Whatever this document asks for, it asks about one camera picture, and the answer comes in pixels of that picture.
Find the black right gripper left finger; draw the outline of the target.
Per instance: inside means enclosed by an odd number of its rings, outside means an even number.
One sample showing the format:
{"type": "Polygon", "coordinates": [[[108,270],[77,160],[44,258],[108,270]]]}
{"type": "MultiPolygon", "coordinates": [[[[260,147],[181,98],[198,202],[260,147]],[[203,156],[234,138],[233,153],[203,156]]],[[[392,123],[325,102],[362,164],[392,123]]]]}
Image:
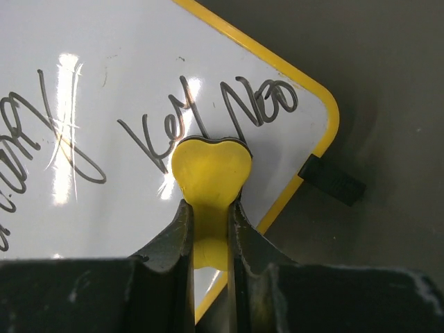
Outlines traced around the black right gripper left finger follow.
{"type": "Polygon", "coordinates": [[[131,332],[194,331],[193,240],[193,210],[181,200],[172,222],[130,256],[131,332]]]}

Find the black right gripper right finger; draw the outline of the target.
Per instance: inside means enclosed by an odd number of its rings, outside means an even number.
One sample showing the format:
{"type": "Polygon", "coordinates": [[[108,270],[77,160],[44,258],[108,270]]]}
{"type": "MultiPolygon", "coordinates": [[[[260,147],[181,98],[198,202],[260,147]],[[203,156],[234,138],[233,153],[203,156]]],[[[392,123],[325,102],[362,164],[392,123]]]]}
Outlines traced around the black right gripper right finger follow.
{"type": "Polygon", "coordinates": [[[228,209],[228,302],[231,332],[288,332],[280,268],[298,264],[253,227],[242,204],[228,209]]]}

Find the yellow bone-shaped eraser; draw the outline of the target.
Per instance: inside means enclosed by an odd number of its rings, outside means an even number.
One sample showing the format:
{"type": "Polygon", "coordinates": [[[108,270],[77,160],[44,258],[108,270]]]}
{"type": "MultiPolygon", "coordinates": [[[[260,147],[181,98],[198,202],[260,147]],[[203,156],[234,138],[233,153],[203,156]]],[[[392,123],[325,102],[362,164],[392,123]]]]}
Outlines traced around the yellow bone-shaped eraser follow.
{"type": "Polygon", "coordinates": [[[228,269],[228,211],[252,169],[253,156],[235,138],[190,136],[173,152],[171,170],[194,218],[194,268],[228,269]]]}

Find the yellow framed whiteboard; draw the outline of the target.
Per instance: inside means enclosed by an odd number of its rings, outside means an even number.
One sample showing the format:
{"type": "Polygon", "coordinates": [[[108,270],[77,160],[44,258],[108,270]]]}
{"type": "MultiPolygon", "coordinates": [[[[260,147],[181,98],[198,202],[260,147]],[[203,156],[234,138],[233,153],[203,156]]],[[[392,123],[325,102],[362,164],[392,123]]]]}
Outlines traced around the yellow framed whiteboard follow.
{"type": "Polygon", "coordinates": [[[338,127],[322,85],[195,1],[2,1],[1,258],[135,251],[173,218],[192,135],[246,140],[267,228],[338,127]]]}

